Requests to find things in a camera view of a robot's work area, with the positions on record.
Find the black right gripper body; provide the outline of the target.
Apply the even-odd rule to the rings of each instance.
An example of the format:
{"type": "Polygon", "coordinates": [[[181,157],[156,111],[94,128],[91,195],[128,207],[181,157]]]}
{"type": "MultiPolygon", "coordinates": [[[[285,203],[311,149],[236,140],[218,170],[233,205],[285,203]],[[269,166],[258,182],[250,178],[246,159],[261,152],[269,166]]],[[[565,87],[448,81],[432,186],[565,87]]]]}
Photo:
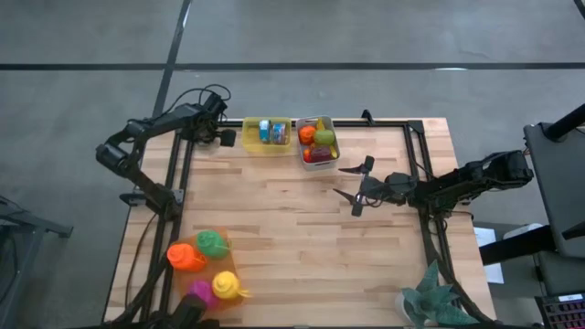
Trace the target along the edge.
{"type": "Polygon", "coordinates": [[[367,155],[362,165],[368,167],[368,173],[362,175],[359,188],[355,193],[358,200],[352,205],[351,215],[360,217],[364,207],[380,207],[383,203],[404,205],[417,185],[417,180],[403,173],[392,173],[383,181],[370,173],[375,159],[367,155]]]}

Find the black cylindrical object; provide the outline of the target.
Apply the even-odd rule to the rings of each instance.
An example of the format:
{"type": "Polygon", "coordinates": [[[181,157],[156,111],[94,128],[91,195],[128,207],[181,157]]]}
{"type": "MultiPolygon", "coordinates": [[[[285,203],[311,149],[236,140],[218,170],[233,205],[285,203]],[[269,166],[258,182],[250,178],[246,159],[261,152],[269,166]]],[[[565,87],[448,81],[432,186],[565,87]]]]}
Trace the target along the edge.
{"type": "Polygon", "coordinates": [[[203,319],[207,303],[197,295],[183,297],[170,315],[156,319],[147,329],[220,329],[219,320],[203,319]]]}

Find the yellow plastic squeeze bottle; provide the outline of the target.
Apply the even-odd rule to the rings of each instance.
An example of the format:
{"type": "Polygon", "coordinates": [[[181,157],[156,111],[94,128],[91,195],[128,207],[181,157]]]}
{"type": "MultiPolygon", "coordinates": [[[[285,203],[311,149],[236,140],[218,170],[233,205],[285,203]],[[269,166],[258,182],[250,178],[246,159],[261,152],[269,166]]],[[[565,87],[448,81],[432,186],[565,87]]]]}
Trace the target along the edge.
{"type": "Polygon", "coordinates": [[[232,271],[217,273],[212,279],[211,289],[213,294],[221,300],[251,297],[250,292],[241,287],[239,277],[232,271]]]}

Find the yellow toy banana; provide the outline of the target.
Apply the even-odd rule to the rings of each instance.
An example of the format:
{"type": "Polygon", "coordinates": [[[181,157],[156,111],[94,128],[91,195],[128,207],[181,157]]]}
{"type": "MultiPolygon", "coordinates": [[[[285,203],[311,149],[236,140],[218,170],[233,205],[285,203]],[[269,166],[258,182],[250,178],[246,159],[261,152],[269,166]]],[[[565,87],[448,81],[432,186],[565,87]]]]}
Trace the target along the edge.
{"type": "MultiPolygon", "coordinates": [[[[322,118],[319,118],[319,119],[317,120],[317,125],[316,125],[316,128],[317,128],[317,130],[327,130],[327,129],[325,128],[324,121],[323,121],[323,119],[322,119],[322,118]]],[[[334,146],[334,144],[331,144],[331,145],[329,145],[329,150],[330,150],[330,153],[331,153],[331,157],[332,157],[333,159],[336,159],[336,158],[338,157],[338,152],[337,152],[337,150],[335,149],[335,146],[334,146]]]]}

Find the black equipment cart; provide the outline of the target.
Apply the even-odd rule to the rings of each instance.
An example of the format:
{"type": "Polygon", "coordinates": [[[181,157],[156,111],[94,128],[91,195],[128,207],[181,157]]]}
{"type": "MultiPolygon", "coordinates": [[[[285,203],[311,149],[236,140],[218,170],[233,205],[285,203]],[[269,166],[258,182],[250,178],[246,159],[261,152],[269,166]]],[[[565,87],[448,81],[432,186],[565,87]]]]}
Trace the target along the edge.
{"type": "Polygon", "coordinates": [[[545,294],[585,295],[585,103],[524,135],[548,224],[481,247],[482,261],[533,255],[545,294]]]}

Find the keyboard with lit keys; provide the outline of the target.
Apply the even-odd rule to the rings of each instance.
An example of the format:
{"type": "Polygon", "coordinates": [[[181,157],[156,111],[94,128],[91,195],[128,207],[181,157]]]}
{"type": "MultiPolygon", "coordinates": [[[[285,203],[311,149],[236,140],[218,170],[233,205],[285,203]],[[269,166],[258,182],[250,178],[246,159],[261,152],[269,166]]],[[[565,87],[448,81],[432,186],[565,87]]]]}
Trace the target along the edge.
{"type": "Polygon", "coordinates": [[[585,293],[535,298],[546,329],[585,329],[585,293]]]}

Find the green plastic squeeze bottle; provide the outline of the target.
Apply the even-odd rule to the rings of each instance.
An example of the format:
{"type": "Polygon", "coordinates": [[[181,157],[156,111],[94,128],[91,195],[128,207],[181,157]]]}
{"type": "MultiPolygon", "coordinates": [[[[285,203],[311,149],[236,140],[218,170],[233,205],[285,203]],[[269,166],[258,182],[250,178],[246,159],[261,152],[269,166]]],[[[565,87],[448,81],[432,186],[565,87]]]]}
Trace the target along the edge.
{"type": "Polygon", "coordinates": [[[198,250],[213,260],[222,260],[229,255],[227,240],[215,230],[201,231],[196,236],[198,250]]]}

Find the white paper on floor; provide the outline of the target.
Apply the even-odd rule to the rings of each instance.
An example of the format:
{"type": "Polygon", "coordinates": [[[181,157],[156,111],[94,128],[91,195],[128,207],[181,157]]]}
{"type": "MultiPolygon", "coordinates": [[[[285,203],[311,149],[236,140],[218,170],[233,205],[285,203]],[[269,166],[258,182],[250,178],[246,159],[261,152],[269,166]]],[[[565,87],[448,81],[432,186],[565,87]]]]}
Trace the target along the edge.
{"type": "MultiPolygon", "coordinates": [[[[474,228],[473,231],[479,247],[496,242],[495,231],[492,228],[474,228]]],[[[488,283],[505,283],[504,274],[500,263],[484,265],[484,272],[488,283]]]]}

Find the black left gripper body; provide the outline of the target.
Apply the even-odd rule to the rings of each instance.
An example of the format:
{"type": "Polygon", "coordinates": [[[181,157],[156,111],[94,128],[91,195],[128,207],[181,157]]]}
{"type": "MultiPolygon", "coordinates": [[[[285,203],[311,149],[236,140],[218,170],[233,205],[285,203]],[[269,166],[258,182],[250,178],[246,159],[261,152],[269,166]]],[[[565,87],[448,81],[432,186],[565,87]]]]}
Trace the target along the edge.
{"type": "Polygon", "coordinates": [[[233,147],[236,132],[231,129],[219,129],[224,111],[228,108],[224,100],[217,94],[210,94],[203,103],[198,103],[196,108],[198,117],[194,125],[194,141],[211,144],[219,138],[220,146],[233,147]]]}

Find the grey metal stand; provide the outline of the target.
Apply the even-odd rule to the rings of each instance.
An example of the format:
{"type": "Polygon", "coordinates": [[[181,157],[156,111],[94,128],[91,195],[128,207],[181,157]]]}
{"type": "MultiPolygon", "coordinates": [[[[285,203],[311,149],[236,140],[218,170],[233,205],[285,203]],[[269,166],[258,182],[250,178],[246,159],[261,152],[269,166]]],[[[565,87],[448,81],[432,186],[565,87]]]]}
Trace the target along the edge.
{"type": "Polygon", "coordinates": [[[45,234],[52,232],[68,239],[73,227],[40,218],[4,196],[0,196],[0,221],[0,248],[9,240],[14,260],[13,275],[0,293],[0,326],[8,326],[16,317],[18,303],[45,234]]]}

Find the pink plastic squeeze bottle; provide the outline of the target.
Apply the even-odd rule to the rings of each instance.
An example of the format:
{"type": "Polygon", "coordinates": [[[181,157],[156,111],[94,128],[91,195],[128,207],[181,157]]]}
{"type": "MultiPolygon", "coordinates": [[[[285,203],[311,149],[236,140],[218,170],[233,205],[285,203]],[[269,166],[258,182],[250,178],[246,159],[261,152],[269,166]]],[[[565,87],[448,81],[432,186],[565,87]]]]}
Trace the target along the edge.
{"type": "Polygon", "coordinates": [[[218,307],[218,297],[213,293],[210,281],[196,280],[190,283],[188,293],[196,295],[205,302],[208,309],[216,309],[218,307]]]}

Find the green artificial potted plant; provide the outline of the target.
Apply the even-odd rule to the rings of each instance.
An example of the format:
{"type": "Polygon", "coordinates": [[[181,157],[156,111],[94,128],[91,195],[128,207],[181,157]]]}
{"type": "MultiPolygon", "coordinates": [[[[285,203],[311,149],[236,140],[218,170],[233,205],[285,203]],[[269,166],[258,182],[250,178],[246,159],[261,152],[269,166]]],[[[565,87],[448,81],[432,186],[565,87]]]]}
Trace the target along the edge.
{"type": "Polygon", "coordinates": [[[478,324],[478,320],[452,305],[459,298],[451,284],[439,284],[439,267],[434,260],[415,288],[400,290],[395,307],[415,329],[424,329],[427,324],[478,324]]]}

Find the grey plastic bin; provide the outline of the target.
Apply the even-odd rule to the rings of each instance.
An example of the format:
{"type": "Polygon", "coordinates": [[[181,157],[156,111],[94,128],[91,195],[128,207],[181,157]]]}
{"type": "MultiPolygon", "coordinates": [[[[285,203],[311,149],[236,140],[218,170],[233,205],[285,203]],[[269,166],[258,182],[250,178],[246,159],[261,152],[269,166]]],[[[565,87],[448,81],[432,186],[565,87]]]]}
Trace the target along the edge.
{"type": "Polygon", "coordinates": [[[330,168],[335,167],[335,163],[340,158],[341,151],[340,151],[340,148],[339,148],[339,145],[338,145],[338,141],[337,141],[337,135],[336,135],[336,132],[335,132],[335,126],[334,126],[333,120],[330,117],[323,115],[323,116],[314,116],[314,117],[307,117],[307,118],[298,119],[295,122],[295,131],[296,131],[295,137],[296,137],[296,142],[298,143],[298,149],[299,149],[299,152],[300,152],[301,162],[302,162],[302,165],[303,165],[303,167],[304,167],[305,170],[307,170],[307,171],[315,171],[315,170],[325,170],[325,169],[330,169],[330,168]],[[306,163],[303,160],[303,150],[304,149],[307,149],[307,148],[312,149],[312,148],[315,148],[315,147],[318,147],[318,146],[329,146],[329,145],[319,145],[319,144],[316,144],[315,142],[313,142],[310,145],[303,145],[299,141],[299,136],[298,136],[299,129],[301,127],[305,126],[305,125],[312,125],[312,126],[314,126],[316,128],[317,120],[319,118],[322,118],[323,119],[325,128],[327,130],[332,130],[335,133],[334,146],[335,146],[335,149],[338,152],[338,157],[336,159],[332,159],[330,161],[322,162],[322,163],[312,163],[312,162],[311,163],[306,163]]]}

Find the orange plastic squeeze bottle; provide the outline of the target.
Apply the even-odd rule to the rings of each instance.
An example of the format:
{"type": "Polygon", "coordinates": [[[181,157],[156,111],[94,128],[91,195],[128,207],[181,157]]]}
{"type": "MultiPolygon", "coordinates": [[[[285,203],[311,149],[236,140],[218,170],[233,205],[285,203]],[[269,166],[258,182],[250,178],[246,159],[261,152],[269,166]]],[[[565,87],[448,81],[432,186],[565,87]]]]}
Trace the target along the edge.
{"type": "Polygon", "coordinates": [[[171,245],[166,257],[172,267],[179,271],[202,271],[207,266],[207,258],[195,247],[187,243],[171,245]]]}

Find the yellow translucent plastic bin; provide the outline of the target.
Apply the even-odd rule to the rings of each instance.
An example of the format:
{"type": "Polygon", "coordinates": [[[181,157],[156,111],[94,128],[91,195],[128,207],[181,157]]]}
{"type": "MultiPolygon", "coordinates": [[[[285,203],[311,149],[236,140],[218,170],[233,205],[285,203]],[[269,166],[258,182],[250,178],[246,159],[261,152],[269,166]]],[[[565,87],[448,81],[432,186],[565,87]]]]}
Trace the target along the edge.
{"type": "Polygon", "coordinates": [[[292,121],[285,117],[246,117],[242,124],[242,144],[243,147],[251,153],[262,154],[281,154],[286,153],[291,146],[292,121]],[[259,121],[270,120],[271,126],[275,123],[285,123],[287,125],[287,143],[275,144],[272,141],[262,143],[259,139],[259,121]]]}

